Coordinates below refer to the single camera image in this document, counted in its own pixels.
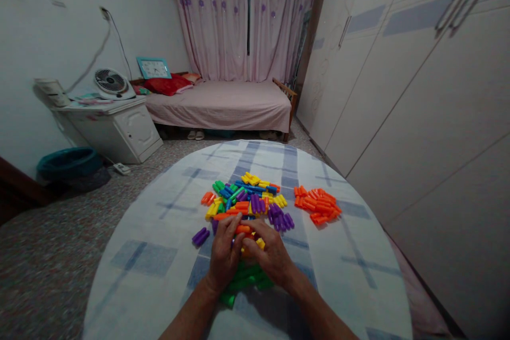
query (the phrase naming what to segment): hand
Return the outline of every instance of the hand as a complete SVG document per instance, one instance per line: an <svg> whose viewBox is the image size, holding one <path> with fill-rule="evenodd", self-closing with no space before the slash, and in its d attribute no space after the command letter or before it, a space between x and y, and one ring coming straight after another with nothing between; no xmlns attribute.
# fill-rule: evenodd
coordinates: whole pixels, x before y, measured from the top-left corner
<svg viewBox="0 0 510 340"><path fill-rule="evenodd" d="M208 286L218 294L230 283L237 271L244 233L235 237L233 246L232 239L242 216L239 213L235 217L221 220L216 230L212 243L211 265L205 279Z"/></svg>
<svg viewBox="0 0 510 340"><path fill-rule="evenodd" d="M300 271L288 255L280 234L262 219L245 220L243 225L250 226L266 245L262 251L255 241L249 238L245 238L243 244L250 250L267 276L275 284L288 290L291 281L300 274Z"/></svg>

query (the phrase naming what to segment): wardrobe door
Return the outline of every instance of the wardrobe door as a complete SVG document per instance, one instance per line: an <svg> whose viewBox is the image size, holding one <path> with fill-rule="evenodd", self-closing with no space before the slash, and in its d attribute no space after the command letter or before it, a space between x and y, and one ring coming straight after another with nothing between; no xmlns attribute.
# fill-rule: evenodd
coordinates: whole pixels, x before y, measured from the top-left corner
<svg viewBox="0 0 510 340"><path fill-rule="evenodd" d="M508 338L509 153L507 135L386 225L468 338Z"/></svg>
<svg viewBox="0 0 510 340"><path fill-rule="evenodd" d="M324 90L320 95L317 114L310 129L310 137L322 150L326 149L363 68L382 26L382 20L388 10L386 4L389 2L391 0L354 0L352 10L346 10L339 16L341 23L333 27L328 36L328 43L323 48L328 52L328 56L321 67L324 73L319 77L320 88ZM345 28L345 22L350 14L353 16Z"/></svg>
<svg viewBox="0 0 510 340"><path fill-rule="evenodd" d="M435 26L452 0L387 0L389 12L326 147L347 176L433 50ZM459 0L448 8L445 22Z"/></svg>
<svg viewBox="0 0 510 340"><path fill-rule="evenodd" d="M328 78L331 39L340 39L353 0L324 0L296 115L310 131Z"/></svg>
<svg viewBox="0 0 510 340"><path fill-rule="evenodd" d="M510 131L509 24L481 0L448 30L347 177L383 225Z"/></svg>

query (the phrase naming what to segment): wall outlet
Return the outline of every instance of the wall outlet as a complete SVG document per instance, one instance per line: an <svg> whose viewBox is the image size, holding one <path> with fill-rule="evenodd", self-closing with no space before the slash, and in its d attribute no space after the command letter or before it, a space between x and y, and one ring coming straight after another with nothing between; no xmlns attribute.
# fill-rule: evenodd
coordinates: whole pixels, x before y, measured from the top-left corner
<svg viewBox="0 0 510 340"><path fill-rule="evenodd" d="M108 14L108 11L106 10L106 8L100 6L99 10L101 11L101 15L103 16L103 19L110 21L110 15Z"/></svg>
<svg viewBox="0 0 510 340"><path fill-rule="evenodd" d="M128 175L131 172L131 169L129 167L121 164L120 162L113 165L113 167L119 174L124 175L124 176Z"/></svg>

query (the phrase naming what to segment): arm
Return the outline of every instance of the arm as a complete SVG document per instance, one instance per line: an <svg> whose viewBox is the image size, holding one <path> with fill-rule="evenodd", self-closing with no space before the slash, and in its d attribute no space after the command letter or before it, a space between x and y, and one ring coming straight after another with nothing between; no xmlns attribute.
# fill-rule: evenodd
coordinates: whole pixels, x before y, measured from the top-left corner
<svg viewBox="0 0 510 340"><path fill-rule="evenodd" d="M266 246L265 251L262 251L251 239L244 239L243 244L255 256L269 278L294 298L307 320L313 337L358 340L313 288L306 275L292 262L280 235L262 219L245 220L243 224L254 229Z"/></svg>
<svg viewBox="0 0 510 340"><path fill-rule="evenodd" d="M159 340L200 339L213 316L219 296L230 283L237 270L244 233L232 239L242 214L223 219L212 243L211 265L207 275L165 329Z"/></svg>

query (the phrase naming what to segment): pink curtain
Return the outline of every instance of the pink curtain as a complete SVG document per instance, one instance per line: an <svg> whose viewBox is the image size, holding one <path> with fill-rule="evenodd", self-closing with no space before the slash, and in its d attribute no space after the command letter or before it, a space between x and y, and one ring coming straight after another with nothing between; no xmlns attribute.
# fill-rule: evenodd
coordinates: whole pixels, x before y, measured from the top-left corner
<svg viewBox="0 0 510 340"><path fill-rule="evenodd" d="M252 0L250 81L292 77L305 12L313 0Z"/></svg>
<svg viewBox="0 0 510 340"><path fill-rule="evenodd" d="M179 0L194 72L206 80L248 79L248 0Z"/></svg>

